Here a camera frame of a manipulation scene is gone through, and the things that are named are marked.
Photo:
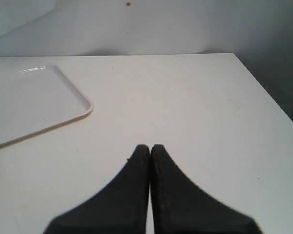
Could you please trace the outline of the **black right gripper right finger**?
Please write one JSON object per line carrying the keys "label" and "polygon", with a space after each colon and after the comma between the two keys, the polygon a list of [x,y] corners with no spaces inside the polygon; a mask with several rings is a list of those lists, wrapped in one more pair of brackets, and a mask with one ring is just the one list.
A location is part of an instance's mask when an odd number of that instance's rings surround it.
{"label": "black right gripper right finger", "polygon": [[150,154],[150,191],[157,234],[260,234],[249,216],[213,198],[176,165],[165,147]]}

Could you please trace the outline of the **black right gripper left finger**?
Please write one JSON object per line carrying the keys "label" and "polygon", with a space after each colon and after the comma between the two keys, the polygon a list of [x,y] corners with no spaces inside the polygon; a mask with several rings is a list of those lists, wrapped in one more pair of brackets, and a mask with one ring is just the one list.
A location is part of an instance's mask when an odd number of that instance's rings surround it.
{"label": "black right gripper left finger", "polygon": [[137,145],[119,173],[97,194],[54,218],[47,234],[144,234],[150,152]]}

